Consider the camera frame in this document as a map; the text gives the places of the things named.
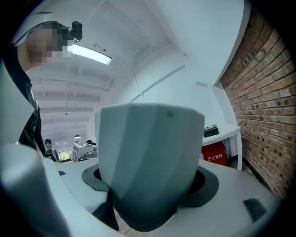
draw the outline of white ceiling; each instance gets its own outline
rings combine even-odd
[[[40,11],[52,13],[34,14]],[[29,71],[32,91],[41,108],[43,139],[50,138],[59,143],[56,149],[64,149],[73,146],[75,134],[82,136],[79,141],[87,140],[89,115],[112,90],[113,80],[120,80],[123,73],[170,40],[142,0],[45,1],[27,18],[15,38],[48,20],[66,26],[75,20],[81,22],[83,39],[78,44],[112,58],[105,65],[72,55],[53,58],[51,63]]]

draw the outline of ceiling light fixture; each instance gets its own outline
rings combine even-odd
[[[82,47],[77,44],[72,45],[72,53],[83,56],[83,57],[91,58],[93,60],[104,63],[106,65],[109,65],[109,63],[112,60],[112,58],[110,58],[102,53],[88,49],[86,47]]]

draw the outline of desk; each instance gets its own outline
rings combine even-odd
[[[241,170],[242,166],[242,145],[241,145],[241,132],[238,125],[232,125],[232,124],[221,124],[218,127],[219,134],[214,135],[211,137],[204,137],[203,138],[203,146],[210,145],[213,143],[220,142],[224,139],[227,139],[229,137],[232,137],[236,135],[236,145],[237,145],[237,169]]]

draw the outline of red fire extinguisher box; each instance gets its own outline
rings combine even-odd
[[[202,154],[205,161],[226,166],[226,154],[223,142],[203,146]]]

